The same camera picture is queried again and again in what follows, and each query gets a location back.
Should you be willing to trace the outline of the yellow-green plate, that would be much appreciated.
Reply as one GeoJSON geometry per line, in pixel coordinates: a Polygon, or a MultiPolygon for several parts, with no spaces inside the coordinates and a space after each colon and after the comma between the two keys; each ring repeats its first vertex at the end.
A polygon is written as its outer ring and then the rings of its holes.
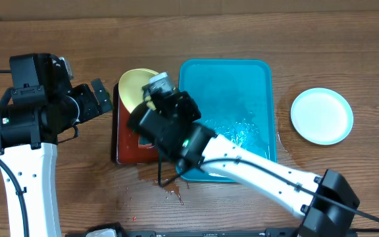
{"type": "Polygon", "coordinates": [[[148,68],[136,68],[125,72],[118,82],[121,102],[129,113],[144,101],[142,87],[158,72],[148,68]]]}

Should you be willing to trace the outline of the green and orange sponge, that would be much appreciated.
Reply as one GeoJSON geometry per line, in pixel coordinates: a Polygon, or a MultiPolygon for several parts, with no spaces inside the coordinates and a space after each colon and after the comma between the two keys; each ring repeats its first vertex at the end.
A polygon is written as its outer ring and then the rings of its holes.
{"type": "Polygon", "coordinates": [[[154,145],[147,138],[140,136],[138,138],[138,147],[141,149],[151,149],[154,145]]]}

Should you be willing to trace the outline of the light blue plate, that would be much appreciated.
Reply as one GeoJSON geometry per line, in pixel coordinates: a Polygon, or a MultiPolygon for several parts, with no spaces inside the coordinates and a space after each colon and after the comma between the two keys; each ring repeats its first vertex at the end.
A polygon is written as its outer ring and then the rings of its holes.
{"type": "Polygon", "coordinates": [[[311,88],[300,93],[290,109],[296,132],[318,145],[334,145],[352,131],[353,110],[347,100],[334,90],[311,88]]]}

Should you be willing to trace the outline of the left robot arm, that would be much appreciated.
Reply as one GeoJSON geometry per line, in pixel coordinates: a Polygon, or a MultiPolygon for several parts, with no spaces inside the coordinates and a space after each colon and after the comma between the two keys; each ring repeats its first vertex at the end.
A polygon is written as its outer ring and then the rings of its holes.
{"type": "Polygon", "coordinates": [[[55,188],[59,134],[112,110],[100,79],[72,86],[64,57],[9,59],[13,86],[0,100],[0,169],[11,236],[61,236],[55,188]]]}

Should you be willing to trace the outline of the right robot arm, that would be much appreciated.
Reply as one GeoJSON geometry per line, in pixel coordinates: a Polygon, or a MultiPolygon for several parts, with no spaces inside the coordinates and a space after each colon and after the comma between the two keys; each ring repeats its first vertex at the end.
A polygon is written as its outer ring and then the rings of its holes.
{"type": "Polygon", "coordinates": [[[250,187],[302,220],[298,236],[347,236],[360,201],[347,180],[285,167],[243,149],[196,122],[201,113],[187,92],[146,85],[150,98],[130,115],[128,127],[147,138],[161,158],[180,166],[228,177],[250,187]]]}

